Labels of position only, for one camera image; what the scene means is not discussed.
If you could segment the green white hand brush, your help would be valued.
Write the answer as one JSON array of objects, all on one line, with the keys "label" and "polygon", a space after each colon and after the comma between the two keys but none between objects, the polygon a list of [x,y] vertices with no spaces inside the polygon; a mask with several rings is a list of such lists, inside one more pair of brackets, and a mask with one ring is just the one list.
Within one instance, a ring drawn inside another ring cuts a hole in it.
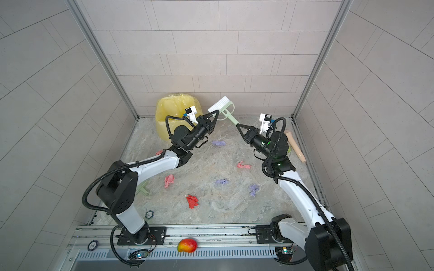
[{"label": "green white hand brush", "polygon": [[235,111],[235,104],[230,101],[226,96],[224,96],[219,101],[217,101],[217,103],[212,105],[208,109],[208,112],[212,113],[216,110],[219,111],[219,117],[217,118],[217,121],[229,120],[234,125],[237,125],[239,123],[233,116]]}]

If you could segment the white bin yellow bag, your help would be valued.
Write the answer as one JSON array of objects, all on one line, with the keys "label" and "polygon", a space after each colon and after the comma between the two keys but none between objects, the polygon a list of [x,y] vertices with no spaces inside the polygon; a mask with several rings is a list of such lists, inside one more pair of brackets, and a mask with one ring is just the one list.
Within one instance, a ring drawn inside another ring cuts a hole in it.
[{"label": "white bin yellow bag", "polygon": [[156,108],[156,128],[159,137],[170,142],[169,134],[166,128],[166,116],[183,117],[186,109],[194,106],[197,110],[196,116],[202,115],[202,107],[197,98],[188,94],[177,93],[170,94],[161,98],[157,102]]}]

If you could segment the light green dustpan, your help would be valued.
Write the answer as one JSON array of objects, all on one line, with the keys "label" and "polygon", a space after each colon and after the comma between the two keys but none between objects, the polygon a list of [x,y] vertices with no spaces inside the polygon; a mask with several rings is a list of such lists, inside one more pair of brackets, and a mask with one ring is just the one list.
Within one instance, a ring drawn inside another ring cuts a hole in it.
[{"label": "light green dustpan", "polygon": [[148,181],[142,182],[140,185],[137,186],[136,194],[141,193],[144,196],[150,196],[150,192],[146,189],[146,186],[148,184]]}]

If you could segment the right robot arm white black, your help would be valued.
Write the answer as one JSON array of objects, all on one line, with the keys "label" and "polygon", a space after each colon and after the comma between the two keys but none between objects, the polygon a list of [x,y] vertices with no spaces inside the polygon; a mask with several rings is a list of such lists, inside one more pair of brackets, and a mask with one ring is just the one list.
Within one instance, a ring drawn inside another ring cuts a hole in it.
[{"label": "right robot arm white black", "polygon": [[345,219],[336,218],[314,197],[305,186],[290,162],[288,137],[285,134],[287,121],[280,117],[262,135],[260,129],[244,124],[236,124],[243,140],[265,157],[262,172],[273,179],[290,197],[304,219],[300,224],[287,215],[272,220],[274,238],[281,242],[291,240],[302,248],[305,257],[287,265],[297,265],[308,261],[316,271],[335,271],[346,265],[354,270],[351,228]]}]

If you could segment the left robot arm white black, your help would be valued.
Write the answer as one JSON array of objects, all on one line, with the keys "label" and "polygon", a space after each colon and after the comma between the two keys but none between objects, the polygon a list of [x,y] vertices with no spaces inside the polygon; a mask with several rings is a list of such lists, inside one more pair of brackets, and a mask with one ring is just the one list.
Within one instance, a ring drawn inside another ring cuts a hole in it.
[{"label": "left robot arm white black", "polygon": [[219,110],[196,118],[193,129],[180,125],[168,135],[172,145],[161,154],[134,163],[116,161],[110,169],[93,181],[82,196],[84,207],[108,213],[123,227],[129,243],[144,244],[150,237],[149,226],[133,205],[136,189],[147,179],[185,165],[192,150],[199,149],[214,131]]}]

